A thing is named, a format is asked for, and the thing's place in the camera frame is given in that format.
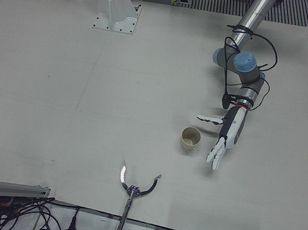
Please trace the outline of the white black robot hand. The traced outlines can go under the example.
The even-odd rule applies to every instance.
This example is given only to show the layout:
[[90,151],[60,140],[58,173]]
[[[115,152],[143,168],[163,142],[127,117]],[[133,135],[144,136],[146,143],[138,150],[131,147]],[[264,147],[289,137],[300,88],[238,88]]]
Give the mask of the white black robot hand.
[[225,152],[237,143],[245,124],[247,112],[247,108],[237,105],[231,107],[223,118],[196,116],[201,121],[222,125],[218,140],[206,157],[206,162],[211,164],[213,171],[218,170]]

